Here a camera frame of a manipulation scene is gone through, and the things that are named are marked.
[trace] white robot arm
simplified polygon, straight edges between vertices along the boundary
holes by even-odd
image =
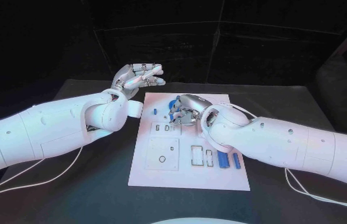
[[[101,93],[33,106],[0,121],[0,169],[65,154],[119,131],[143,104],[129,100],[139,87],[163,85],[158,64],[126,65]]]
[[[265,117],[249,120],[231,104],[213,105],[194,95],[179,96],[169,114],[178,108],[184,116],[172,124],[191,126],[201,120],[204,137],[218,151],[234,147],[270,165],[347,182],[347,135]]]

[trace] wire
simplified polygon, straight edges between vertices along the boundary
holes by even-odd
[[[3,181],[0,183],[0,185],[3,185],[7,181],[10,181],[13,178],[16,178],[19,175],[22,175],[27,170],[30,170],[38,164],[41,164],[45,161],[45,159],[42,159],[39,162],[36,162],[27,169],[25,169],[17,175],[14,175],[12,178],[9,178],[6,181]]]
[[[250,115],[256,118],[256,116],[254,116],[243,107],[240,107],[240,106],[237,106],[237,105],[234,105],[234,104],[231,104],[231,105],[233,105],[237,109],[240,109],[241,111],[244,111],[247,114],[250,114]],[[298,193],[311,196],[315,200],[320,200],[320,201],[324,201],[324,202],[328,202],[328,203],[334,203],[334,204],[347,206],[347,203],[346,203],[346,202],[340,202],[340,201],[331,200],[331,199],[328,199],[328,198],[325,198],[325,197],[321,197],[321,196],[317,196],[317,195],[309,194],[309,192],[305,190],[305,188],[304,188],[301,182],[298,181],[298,179],[296,179],[294,173],[291,172],[291,170],[289,170],[288,168],[285,168],[283,170],[285,170],[283,172],[285,172],[285,176],[286,176],[285,179],[286,179],[288,185],[289,185],[289,187],[291,187]],[[289,182],[289,179],[288,179],[288,173],[286,173],[286,172],[291,173],[291,175],[292,175],[292,177],[294,177],[298,185],[301,186],[304,192],[299,191],[299,190],[296,190],[296,189],[294,188],[294,186],[292,186],[292,184],[291,184],[291,182]]]
[[[56,178],[59,178],[59,177],[64,175],[64,173],[68,171],[68,169],[72,167],[72,165],[74,165],[74,163],[75,163],[75,161],[77,161],[77,159],[78,159],[78,157],[80,157],[82,148],[84,148],[84,147],[81,147],[80,152],[78,152],[78,154],[77,154],[77,156],[75,156],[75,159],[74,159],[72,163],[69,164],[68,168],[65,169],[65,171],[64,171],[54,179],[51,179],[51,180],[45,181],[45,182],[36,183],[36,184],[23,185],[23,186],[17,186],[17,187],[4,189],[4,190],[0,191],[0,193],[6,192],[6,191],[9,191],[9,190],[16,190],[16,189],[22,189],[22,188],[32,187],[32,186],[36,186],[36,185],[43,185],[43,184],[49,183],[51,181],[54,181]]]
[[[234,105],[234,104],[231,104],[231,105],[233,105],[234,108],[240,109],[243,112],[246,112],[247,114],[250,114],[250,115],[256,118],[256,116],[250,113],[249,110],[246,110],[243,107],[240,107],[240,106],[237,106],[237,105]]]

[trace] small blue part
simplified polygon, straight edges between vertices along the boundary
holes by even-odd
[[[172,109],[172,106],[174,106],[175,102],[176,102],[176,100],[171,100],[171,102],[168,104],[169,109]]]
[[[236,168],[240,169],[241,168],[241,165],[240,165],[240,160],[239,160],[239,156],[237,156],[237,153],[233,154],[233,159],[234,159],[234,165],[236,165]]]
[[[217,151],[218,154],[218,166],[220,168],[230,168],[230,160],[228,160],[228,154],[224,152]]]

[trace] black table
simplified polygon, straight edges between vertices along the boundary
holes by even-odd
[[[108,81],[68,80],[56,99],[91,94]],[[331,124],[302,86],[234,86],[169,83],[142,88],[145,92],[228,93],[231,103],[254,115],[333,130]],[[347,208],[296,193],[286,184],[282,168],[244,157],[252,191],[127,186],[139,119],[129,118],[123,129],[84,147],[69,171],[54,182],[0,194],[1,223],[152,223],[179,217],[213,217],[246,223],[346,223]],[[55,177],[77,155],[43,161],[1,189]],[[32,163],[9,168],[4,178]],[[314,194],[347,201],[347,185],[312,173],[295,171]]]

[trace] white board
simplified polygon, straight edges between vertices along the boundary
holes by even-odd
[[[165,131],[165,126],[171,126],[171,118],[168,116],[169,101],[178,95],[182,95],[182,93],[146,93],[129,185],[250,190],[241,153],[234,149],[228,153],[230,168],[220,168],[217,150],[207,140],[198,136],[201,131],[198,128],[200,123],[191,127],[175,126],[175,129]],[[213,104],[217,104],[220,101],[230,102],[228,95],[195,95],[201,96]],[[204,166],[191,164],[191,146],[202,147]],[[211,150],[213,158],[207,156],[207,150]],[[233,160],[234,152],[240,159],[240,169],[236,168]],[[213,166],[208,166],[207,159],[213,159]]]

